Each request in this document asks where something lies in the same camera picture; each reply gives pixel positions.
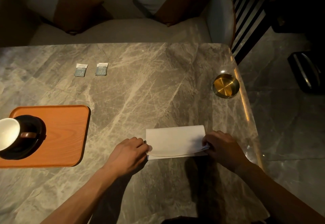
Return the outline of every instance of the marble floor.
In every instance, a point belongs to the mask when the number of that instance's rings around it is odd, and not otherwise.
[[[303,93],[287,62],[301,34],[270,28],[240,63],[268,174],[325,215],[325,96]]]

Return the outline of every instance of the sugar packet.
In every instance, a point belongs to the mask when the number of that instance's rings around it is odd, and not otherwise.
[[[84,77],[87,67],[88,67],[88,64],[77,63],[76,71],[74,72],[74,76]]]
[[[97,63],[95,75],[104,76],[107,72],[108,63]]]

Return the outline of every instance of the gray marble tabletop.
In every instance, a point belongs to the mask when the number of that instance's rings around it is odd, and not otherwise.
[[[95,76],[108,62],[107,76]],[[76,63],[88,64],[75,77]],[[240,82],[221,99],[211,91],[220,73]],[[262,167],[244,84],[225,45],[108,43],[0,49],[0,118],[17,106],[85,104],[91,118],[83,160],[71,168],[1,169],[0,222],[39,223],[76,192],[124,138],[146,128],[204,125],[238,139]],[[208,156],[148,161],[105,193],[91,223],[161,223],[177,216],[218,223],[267,217],[252,191]]]

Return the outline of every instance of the round metal ashtray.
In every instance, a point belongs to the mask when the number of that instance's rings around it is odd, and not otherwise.
[[[220,74],[212,84],[212,90],[221,98],[232,98],[239,91],[239,82],[230,74]]]

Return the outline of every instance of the sofa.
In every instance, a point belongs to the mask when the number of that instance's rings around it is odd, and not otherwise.
[[[232,0],[210,0],[199,17],[166,25],[148,18],[133,0],[103,0],[112,20],[71,36],[42,23],[24,0],[0,0],[0,47],[113,42],[197,42],[232,46],[235,13]]]

